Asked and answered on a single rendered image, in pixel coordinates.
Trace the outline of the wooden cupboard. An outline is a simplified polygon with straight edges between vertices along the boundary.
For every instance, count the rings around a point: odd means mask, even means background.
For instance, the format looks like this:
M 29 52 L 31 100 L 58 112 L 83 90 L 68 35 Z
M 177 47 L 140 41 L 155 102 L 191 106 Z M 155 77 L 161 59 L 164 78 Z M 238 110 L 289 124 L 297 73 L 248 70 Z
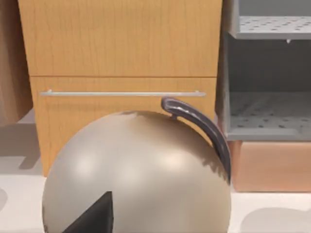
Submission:
M 17 0 L 0 0 L 0 127 L 21 120 L 33 107 Z

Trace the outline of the beige round kettle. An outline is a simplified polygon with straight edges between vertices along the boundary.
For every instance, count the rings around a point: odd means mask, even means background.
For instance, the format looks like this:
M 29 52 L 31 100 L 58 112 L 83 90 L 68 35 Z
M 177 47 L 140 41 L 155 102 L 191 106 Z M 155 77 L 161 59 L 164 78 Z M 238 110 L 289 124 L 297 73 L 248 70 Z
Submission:
M 124 111 L 77 132 L 45 181 L 45 233 L 63 233 L 105 192 L 113 233 L 227 233 L 230 152 L 206 115 L 169 97 L 164 114 Z

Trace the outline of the pale wooden drawer front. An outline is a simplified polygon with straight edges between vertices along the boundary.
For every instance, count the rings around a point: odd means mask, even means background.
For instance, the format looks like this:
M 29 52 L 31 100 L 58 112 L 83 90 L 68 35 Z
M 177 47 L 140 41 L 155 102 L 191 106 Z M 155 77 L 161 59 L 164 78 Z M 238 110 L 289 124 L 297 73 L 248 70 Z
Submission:
M 228 144 L 237 192 L 311 192 L 311 142 Z

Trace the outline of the grey pierced drawer inside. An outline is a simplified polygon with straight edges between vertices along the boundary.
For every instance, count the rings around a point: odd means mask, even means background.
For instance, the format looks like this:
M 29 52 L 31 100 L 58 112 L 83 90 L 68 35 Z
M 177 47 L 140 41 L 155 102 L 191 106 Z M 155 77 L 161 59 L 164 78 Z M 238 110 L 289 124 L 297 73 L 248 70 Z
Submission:
M 228 140 L 311 141 L 311 0 L 223 0 L 218 71 Z

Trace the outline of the wooden cupboard door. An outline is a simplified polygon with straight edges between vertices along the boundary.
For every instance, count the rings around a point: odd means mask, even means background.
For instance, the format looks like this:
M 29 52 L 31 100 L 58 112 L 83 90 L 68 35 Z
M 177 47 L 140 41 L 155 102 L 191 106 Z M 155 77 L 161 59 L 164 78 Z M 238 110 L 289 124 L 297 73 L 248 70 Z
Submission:
M 18 0 L 32 76 L 214 77 L 223 0 Z

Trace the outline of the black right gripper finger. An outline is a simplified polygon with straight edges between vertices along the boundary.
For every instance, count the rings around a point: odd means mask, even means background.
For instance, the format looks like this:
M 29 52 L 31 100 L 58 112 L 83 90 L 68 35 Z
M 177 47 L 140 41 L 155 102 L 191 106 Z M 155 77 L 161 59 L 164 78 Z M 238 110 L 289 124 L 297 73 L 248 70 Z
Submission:
M 105 192 L 84 211 L 63 233 L 113 233 L 113 197 Z

